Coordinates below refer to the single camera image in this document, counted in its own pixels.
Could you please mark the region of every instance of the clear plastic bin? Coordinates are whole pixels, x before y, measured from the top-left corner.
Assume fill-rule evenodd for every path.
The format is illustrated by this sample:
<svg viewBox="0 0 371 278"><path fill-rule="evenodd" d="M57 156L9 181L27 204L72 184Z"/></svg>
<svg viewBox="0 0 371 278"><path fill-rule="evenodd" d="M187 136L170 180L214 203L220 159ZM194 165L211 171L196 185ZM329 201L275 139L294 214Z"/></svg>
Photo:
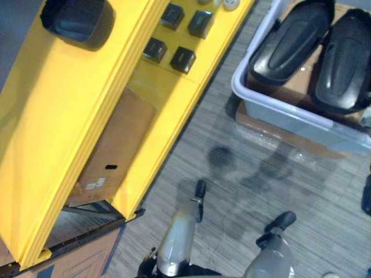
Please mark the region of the clear plastic bin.
<svg viewBox="0 0 371 278"><path fill-rule="evenodd" d="M360 8L367 9L369 1L358 1ZM289 0L273 0L272 5L257 29L246 54L232 77L233 92L243 99L249 116L278 126L294 134L318 142L327 148L340 152L369 152L371 138L368 134L334 122L313 112L255 92L243 85L250 56L270 29L285 11Z"/></svg>

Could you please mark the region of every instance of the gray carpet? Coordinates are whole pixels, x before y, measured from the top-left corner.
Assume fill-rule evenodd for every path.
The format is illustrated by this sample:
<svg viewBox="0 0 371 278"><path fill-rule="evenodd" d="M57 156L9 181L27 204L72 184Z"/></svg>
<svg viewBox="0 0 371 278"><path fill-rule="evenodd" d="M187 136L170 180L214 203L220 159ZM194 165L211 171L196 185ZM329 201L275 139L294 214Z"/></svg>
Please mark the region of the gray carpet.
<svg viewBox="0 0 371 278"><path fill-rule="evenodd" d="M238 100L230 80L270 0L260 0L238 34L143 203L128 223L107 277L135 277L158 246L199 178L208 182L203 222L191 262L242 276L259 253L255 240L286 210L297 222L286 231L297 277L364 278L371 266L370 217L361 210L369 154L321 159L235 123Z"/></svg>

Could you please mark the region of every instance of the cardboard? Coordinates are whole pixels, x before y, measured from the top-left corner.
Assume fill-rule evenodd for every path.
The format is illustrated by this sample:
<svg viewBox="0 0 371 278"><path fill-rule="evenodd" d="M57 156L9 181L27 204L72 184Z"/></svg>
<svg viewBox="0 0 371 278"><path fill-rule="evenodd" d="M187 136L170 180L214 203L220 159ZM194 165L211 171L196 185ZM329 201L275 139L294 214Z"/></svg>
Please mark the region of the cardboard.
<svg viewBox="0 0 371 278"><path fill-rule="evenodd" d="M102 278L120 228L22 273L19 278Z"/></svg>
<svg viewBox="0 0 371 278"><path fill-rule="evenodd" d="M66 202L79 206L112 198L151 124L156 110L125 89Z"/></svg>
<svg viewBox="0 0 371 278"><path fill-rule="evenodd" d="M286 10L281 16L283 20L292 8L302 2L302 0L291 0ZM335 4L335 23L341 16L343 16L348 9L354 8L342 3ZM316 72L318 72L317 61L322 51L322 45L318 46L315 52L304 62L303 65L297 70L297 72L283 85L280 87L264 85L254 79L251 75L248 76L247 87L256 92L265 94L272 98L284 101L292 104L299 108L311 111L317 115L331 119L335 122L347 125L349 127L358 129L361 128L360 121L363 117L364 111L348 115L340 115L327 112L320 107L317 107L311 100L310 92L314 90L316 83Z"/></svg>
<svg viewBox="0 0 371 278"><path fill-rule="evenodd" d="M325 146L306 139L297 134L288 132L284 129L281 129L277 126L271 125L270 123L264 122L262 120L257 120L249 117L248 111L245 108L243 101L241 101L237 111L235 119L238 123L247 126L251 129L276 138L279 141L285 142L291 146L294 146L298 149L303 149L307 152L318 155L322 158L344 158L348 156L347 153L335 152L333 150L327 149Z"/></svg>

